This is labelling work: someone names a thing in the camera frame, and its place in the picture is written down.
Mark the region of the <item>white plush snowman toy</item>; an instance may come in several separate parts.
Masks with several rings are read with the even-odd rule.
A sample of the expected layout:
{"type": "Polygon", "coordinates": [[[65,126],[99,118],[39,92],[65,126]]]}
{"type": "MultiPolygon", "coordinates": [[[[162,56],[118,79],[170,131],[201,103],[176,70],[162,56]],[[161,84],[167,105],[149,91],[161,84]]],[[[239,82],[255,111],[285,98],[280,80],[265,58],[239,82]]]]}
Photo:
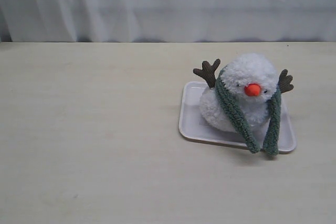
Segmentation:
{"type": "Polygon", "coordinates": [[[237,106],[251,131],[264,126],[270,119],[268,103],[276,94],[293,90],[293,77],[288,70],[278,73],[272,63],[257,53],[243,54],[215,71],[220,60],[202,62],[193,73],[207,83],[199,99],[199,109],[204,120],[212,127],[235,132],[235,123],[229,118],[229,108],[237,106]]]}

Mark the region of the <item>white plastic tray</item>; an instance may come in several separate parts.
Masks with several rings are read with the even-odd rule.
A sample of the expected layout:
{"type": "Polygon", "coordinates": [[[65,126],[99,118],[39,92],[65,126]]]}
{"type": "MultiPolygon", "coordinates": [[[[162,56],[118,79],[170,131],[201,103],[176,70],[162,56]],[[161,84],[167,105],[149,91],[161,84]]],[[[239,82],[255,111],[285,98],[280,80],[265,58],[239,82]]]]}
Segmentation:
{"type": "MultiPolygon", "coordinates": [[[[192,142],[246,150],[246,143],[239,134],[220,131],[210,126],[201,116],[199,101],[205,88],[207,88],[207,84],[200,81],[191,81],[184,86],[178,125],[180,134],[192,142]]],[[[282,99],[278,152],[279,154],[288,154],[296,147],[297,139],[292,128],[290,114],[285,99],[282,99]]]]}

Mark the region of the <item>white curtain backdrop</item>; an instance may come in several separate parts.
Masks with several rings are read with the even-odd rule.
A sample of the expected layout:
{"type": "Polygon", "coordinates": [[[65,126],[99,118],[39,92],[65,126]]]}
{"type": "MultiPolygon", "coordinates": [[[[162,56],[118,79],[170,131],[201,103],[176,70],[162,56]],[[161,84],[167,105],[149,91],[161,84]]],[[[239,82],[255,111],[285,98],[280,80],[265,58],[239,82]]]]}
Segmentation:
{"type": "Polygon", "coordinates": [[[1,41],[335,41],[335,0],[1,0],[1,41]]]}

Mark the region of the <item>teal fluffy scarf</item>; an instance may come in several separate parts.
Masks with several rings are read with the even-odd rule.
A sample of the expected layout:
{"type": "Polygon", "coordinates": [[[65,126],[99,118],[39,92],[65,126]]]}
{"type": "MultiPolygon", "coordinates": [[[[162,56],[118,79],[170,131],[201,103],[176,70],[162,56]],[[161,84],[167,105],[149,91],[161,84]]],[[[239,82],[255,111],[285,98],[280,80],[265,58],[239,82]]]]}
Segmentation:
{"type": "MultiPolygon", "coordinates": [[[[248,125],[243,111],[238,105],[238,100],[226,88],[224,82],[217,78],[214,86],[215,96],[220,108],[228,117],[234,129],[243,137],[251,153],[260,151],[260,146],[252,133],[251,126],[248,125]]],[[[268,129],[263,141],[263,149],[270,156],[278,155],[278,140],[281,122],[281,88],[276,85],[275,93],[266,102],[269,116],[268,129]]]]}

